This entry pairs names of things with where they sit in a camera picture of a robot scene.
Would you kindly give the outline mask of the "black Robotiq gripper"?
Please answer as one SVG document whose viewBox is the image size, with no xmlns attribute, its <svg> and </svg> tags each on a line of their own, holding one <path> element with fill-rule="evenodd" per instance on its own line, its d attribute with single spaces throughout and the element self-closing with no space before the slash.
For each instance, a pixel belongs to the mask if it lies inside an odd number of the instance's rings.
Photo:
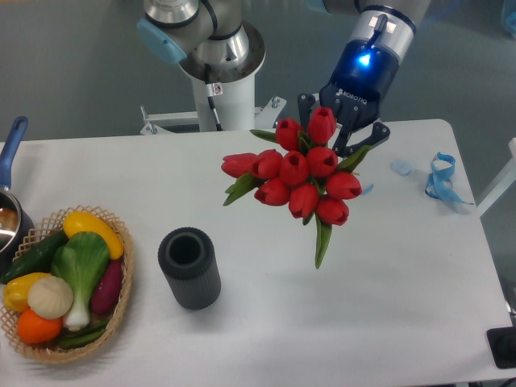
<svg viewBox="0 0 516 387">
<path fill-rule="evenodd" d="M 390 129 L 381 122 L 375 122 L 370 136 L 359 143 L 349 145 L 348 141 L 352 137 L 351 130 L 362 129 L 378 119 L 380 103 L 398 68 L 398 58 L 383 48 L 369 47 L 363 40 L 347 43 L 319 95 L 298 95 L 300 124 L 307 126 L 313 110 L 319 105 L 328 107 L 342 125 L 332 147 L 337 156 L 347 158 L 364 146 L 377 147 L 390 136 Z"/>
</svg>

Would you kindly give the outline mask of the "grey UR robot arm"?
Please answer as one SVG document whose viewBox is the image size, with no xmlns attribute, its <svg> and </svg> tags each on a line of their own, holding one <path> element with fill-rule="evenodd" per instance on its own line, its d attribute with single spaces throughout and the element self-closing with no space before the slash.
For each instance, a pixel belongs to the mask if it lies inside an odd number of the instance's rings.
<svg viewBox="0 0 516 387">
<path fill-rule="evenodd" d="M 374 147 L 389 129 L 378 123 L 380 105 L 429 8 L 427 1 L 355 1 L 358 21 L 329 81 L 298 97 L 300 120 L 330 108 L 339 124 L 333 148 L 346 158 L 351 135 L 365 127 Z M 201 131 L 255 127 L 255 75 L 264 63 L 261 34 L 242 18 L 239 1 L 146 1 L 140 38 L 163 62 L 179 65 L 193 86 Z"/>
</svg>

